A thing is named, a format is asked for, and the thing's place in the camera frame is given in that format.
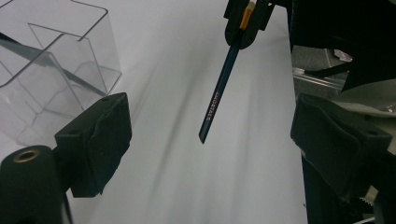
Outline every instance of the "white surface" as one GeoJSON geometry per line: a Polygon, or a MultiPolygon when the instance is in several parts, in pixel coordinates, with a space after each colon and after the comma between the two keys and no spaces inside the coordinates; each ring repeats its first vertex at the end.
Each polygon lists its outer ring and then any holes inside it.
{"type": "Polygon", "coordinates": [[[104,195],[69,195],[77,224],[306,223],[284,8],[239,53],[202,145],[227,0],[84,2],[109,10],[134,136],[104,195]]]}

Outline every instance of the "clear plastic box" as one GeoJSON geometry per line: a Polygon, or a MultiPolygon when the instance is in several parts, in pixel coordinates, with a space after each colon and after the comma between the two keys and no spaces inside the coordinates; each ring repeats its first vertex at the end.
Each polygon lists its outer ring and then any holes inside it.
{"type": "Polygon", "coordinates": [[[14,0],[0,6],[0,22],[0,146],[55,147],[53,135],[121,76],[107,10],[14,0]]]}

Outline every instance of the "pencil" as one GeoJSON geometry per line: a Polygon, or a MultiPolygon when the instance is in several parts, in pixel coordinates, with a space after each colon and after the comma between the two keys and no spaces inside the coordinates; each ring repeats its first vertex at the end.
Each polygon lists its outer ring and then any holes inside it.
{"type": "Polygon", "coordinates": [[[213,95],[210,100],[209,107],[206,110],[205,118],[202,123],[201,130],[199,132],[199,138],[202,143],[204,143],[206,140],[213,118],[215,117],[216,111],[218,110],[221,96],[224,93],[225,87],[227,85],[228,78],[230,77],[230,74],[233,71],[233,65],[235,63],[236,57],[238,56],[243,33],[246,27],[248,26],[248,19],[250,18],[253,8],[254,8],[254,3],[250,2],[245,10],[243,19],[239,26],[239,30],[235,37],[235,41],[231,44],[230,49],[228,50],[227,57],[224,61],[224,65],[222,66],[220,72],[218,83],[216,84],[216,88],[213,91],[213,95]]]}

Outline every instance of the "screw hole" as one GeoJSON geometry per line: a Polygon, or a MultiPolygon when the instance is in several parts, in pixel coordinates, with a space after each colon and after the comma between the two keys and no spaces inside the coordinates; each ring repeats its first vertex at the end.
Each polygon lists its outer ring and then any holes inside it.
{"type": "Polygon", "coordinates": [[[16,157],[14,157],[14,161],[17,163],[32,161],[35,158],[37,158],[39,154],[40,151],[38,151],[37,149],[23,151],[20,154],[18,154],[16,157]]]}

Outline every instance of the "pencil tip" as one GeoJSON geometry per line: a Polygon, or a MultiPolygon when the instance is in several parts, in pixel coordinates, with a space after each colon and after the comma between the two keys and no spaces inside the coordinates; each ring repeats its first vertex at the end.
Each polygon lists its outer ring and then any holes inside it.
{"type": "Polygon", "coordinates": [[[201,143],[204,144],[204,143],[205,143],[205,140],[206,140],[206,137],[205,137],[205,136],[202,136],[202,135],[199,133],[199,140],[201,140],[201,143]]]}

